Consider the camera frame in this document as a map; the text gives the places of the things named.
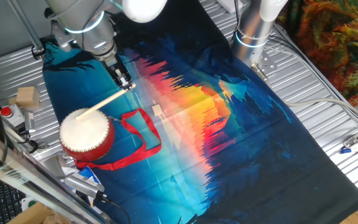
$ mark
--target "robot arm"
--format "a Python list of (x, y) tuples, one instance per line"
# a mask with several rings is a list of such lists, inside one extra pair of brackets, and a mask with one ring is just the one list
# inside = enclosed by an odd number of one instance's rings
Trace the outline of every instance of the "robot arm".
[[(132, 87), (131, 76), (116, 57), (117, 45), (114, 28), (104, 12), (113, 7), (112, 1), (46, 0), (53, 14), (52, 33), (64, 51), (71, 50), (70, 42), (91, 52), (102, 62), (117, 85), (123, 89)], [(123, 11), (135, 22), (149, 22), (162, 11), (167, 0), (123, 0)]]

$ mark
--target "white drum head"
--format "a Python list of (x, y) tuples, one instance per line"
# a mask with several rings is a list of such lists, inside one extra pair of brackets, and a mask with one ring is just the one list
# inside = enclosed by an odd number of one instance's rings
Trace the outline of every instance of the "white drum head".
[(60, 140), (71, 151), (90, 151), (103, 143), (108, 135), (109, 120), (100, 111), (75, 119), (86, 110), (84, 108), (70, 113), (60, 125)]

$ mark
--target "metal rail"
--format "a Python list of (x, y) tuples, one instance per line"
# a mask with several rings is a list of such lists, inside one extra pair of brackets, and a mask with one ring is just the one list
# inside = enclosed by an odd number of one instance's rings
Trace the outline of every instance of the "metal rail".
[[(0, 141), (0, 158), (3, 152)], [(74, 222), (108, 223), (25, 151), (8, 149), (6, 165), (0, 167), (0, 180)]]

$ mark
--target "blue plastic object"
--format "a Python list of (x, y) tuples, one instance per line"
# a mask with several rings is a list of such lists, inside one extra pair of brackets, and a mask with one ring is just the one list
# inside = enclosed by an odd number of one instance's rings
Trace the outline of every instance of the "blue plastic object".
[(341, 149), (341, 153), (352, 152), (352, 149)]

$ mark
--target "blue fabric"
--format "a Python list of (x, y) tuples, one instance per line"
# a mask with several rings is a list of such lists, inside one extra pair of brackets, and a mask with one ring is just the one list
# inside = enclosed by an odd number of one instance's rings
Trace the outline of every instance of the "blue fabric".
[[(133, 223), (339, 223), (358, 210), (358, 189), (271, 89), (233, 57), (197, 1), (169, 0), (148, 24), (115, 17), (120, 59), (137, 84), (101, 109), (143, 108), (162, 138), (156, 155), (116, 171), (93, 169)], [(45, 40), (44, 79), (59, 122), (119, 88), (78, 49)], [(129, 121), (159, 144), (140, 116)], [(97, 164), (132, 154), (141, 140), (114, 122)], [(96, 204), (118, 223), (124, 214)]]

